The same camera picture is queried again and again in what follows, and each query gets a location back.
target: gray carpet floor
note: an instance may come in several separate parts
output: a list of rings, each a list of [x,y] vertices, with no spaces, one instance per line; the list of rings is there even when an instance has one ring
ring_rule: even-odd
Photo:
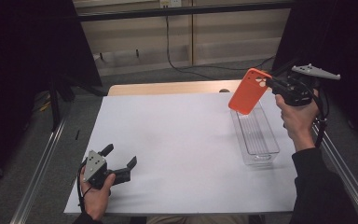
[[[246,68],[260,64],[263,60],[253,62],[236,62],[215,64],[231,68]],[[264,65],[269,70],[271,62]],[[197,67],[193,73],[203,74],[211,79],[241,79],[244,70],[227,70],[212,67]],[[174,81],[208,80],[196,74],[181,73],[174,69],[161,69],[126,75],[102,77],[103,91],[112,85],[132,83],[157,83]],[[76,171],[86,150],[94,122],[102,102],[101,97],[90,95],[86,91],[74,88],[76,98],[72,103],[60,101],[60,108],[65,114],[65,125],[52,155],[47,170],[41,179],[41,185],[32,201],[26,223],[72,223],[75,217],[63,213],[69,193],[75,183]],[[327,134],[339,150],[358,180],[358,132],[348,125],[346,114],[339,105],[331,100]],[[30,180],[34,174],[43,151],[51,137],[52,116],[50,108],[36,110],[30,118],[29,126],[15,153],[4,167],[5,174],[0,179],[0,223],[9,223],[21,202]],[[290,214],[267,214],[267,223],[288,223]],[[104,223],[129,223],[129,217],[105,217]]]

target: wooden tabletop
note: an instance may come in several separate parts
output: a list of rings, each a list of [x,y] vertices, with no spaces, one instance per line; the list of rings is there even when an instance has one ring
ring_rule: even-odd
[[[217,80],[116,85],[109,89],[108,96],[220,92],[222,89],[234,92],[240,82],[240,80]]]

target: human hand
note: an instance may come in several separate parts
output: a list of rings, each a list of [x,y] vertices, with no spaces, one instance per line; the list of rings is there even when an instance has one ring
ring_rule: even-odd
[[[281,118],[289,137],[295,144],[296,151],[315,147],[310,130],[312,123],[319,113],[318,106],[312,100],[309,105],[290,106],[287,105],[283,97],[275,95],[277,106],[281,109]]]
[[[85,169],[86,167],[83,167],[81,170],[80,180],[84,177]],[[89,214],[93,220],[100,221],[102,219],[107,208],[109,190],[115,182],[115,178],[115,174],[109,175],[105,179],[101,189],[93,189],[89,182],[80,181],[86,213]]]

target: electrical outlet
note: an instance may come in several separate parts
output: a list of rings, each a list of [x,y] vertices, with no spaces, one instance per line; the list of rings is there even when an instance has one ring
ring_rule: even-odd
[[[181,7],[182,6],[182,0],[171,0],[170,7]]]
[[[161,8],[170,7],[170,0],[159,0],[159,7]]]

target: person's arm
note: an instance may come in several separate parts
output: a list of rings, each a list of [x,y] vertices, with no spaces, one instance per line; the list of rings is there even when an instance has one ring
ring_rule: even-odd
[[[80,180],[84,177],[83,167],[80,173]],[[89,182],[81,181],[80,187],[84,196],[85,212],[75,220],[74,224],[101,224],[101,219],[106,211],[109,190],[115,182],[116,176],[114,174],[109,175],[103,184],[101,189],[93,189]]]
[[[356,224],[358,216],[338,175],[324,164],[322,152],[315,148],[311,135],[317,105],[287,105],[280,95],[275,97],[282,119],[296,153],[292,156],[297,178],[296,203],[291,224]]]

